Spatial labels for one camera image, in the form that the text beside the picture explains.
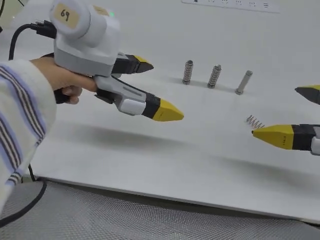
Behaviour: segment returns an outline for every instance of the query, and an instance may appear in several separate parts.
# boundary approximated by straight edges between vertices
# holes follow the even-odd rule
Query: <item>gray mesh surface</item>
[[[41,182],[16,186],[1,218],[26,206],[41,187]],[[181,210],[48,182],[44,196],[32,210],[0,229],[0,240],[16,239],[319,240],[320,230],[294,220]]]

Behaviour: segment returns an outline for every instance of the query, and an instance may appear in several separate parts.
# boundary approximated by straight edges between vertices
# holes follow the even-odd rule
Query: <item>human hand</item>
[[[70,96],[69,104],[77,104],[82,89],[90,92],[97,91],[97,85],[90,77],[73,73],[57,66],[52,57],[41,57],[31,60],[48,80],[52,90],[62,89],[64,95]]]

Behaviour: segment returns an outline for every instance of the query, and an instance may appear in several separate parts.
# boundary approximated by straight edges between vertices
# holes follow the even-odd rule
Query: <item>white tabletop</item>
[[[49,4],[35,2],[30,0],[14,27],[21,19],[48,19]],[[103,0],[92,2],[106,7]],[[253,138],[245,123],[251,114],[266,125],[319,123],[320,106],[294,88],[320,81],[320,3],[285,2],[277,2],[281,14],[271,14],[179,0],[109,0],[121,21],[121,51],[155,66],[121,79],[172,102],[185,118],[127,116],[85,92],[77,106],[58,107],[56,123],[32,161],[35,174],[320,223],[320,157],[272,147]],[[52,40],[23,34],[17,58],[52,51]],[[9,37],[0,34],[4,39]],[[181,78],[189,59],[194,70],[185,86]],[[216,89],[208,89],[215,64],[222,73]],[[238,96],[234,89],[246,70],[253,77]]]

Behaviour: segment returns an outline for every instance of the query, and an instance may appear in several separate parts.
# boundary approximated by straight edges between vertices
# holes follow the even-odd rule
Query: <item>yellow tip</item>
[[[145,60],[143,57],[140,57],[140,56],[137,56],[137,55],[134,55],[134,56],[135,56],[136,59],[139,60],[140,63],[148,63],[147,60]]]
[[[159,122],[179,121],[184,118],[184,114],[170,102],[161,99],[160,107],[153,116],[153,120]]]
[[[291,150],[294,143],[294,131],[291,125],[274,125],[252,131],[253,136],[268,144]]]
[[[316,90],[319,90],[319,91],[320,91],[320,85],[300,86],[299,88],[316,89]]]

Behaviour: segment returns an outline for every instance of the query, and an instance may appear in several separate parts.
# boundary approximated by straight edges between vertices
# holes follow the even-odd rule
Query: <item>striped shirt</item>
[[[0,212],[51,128],[56,107],[50,84],[30,61],[0,63]]]

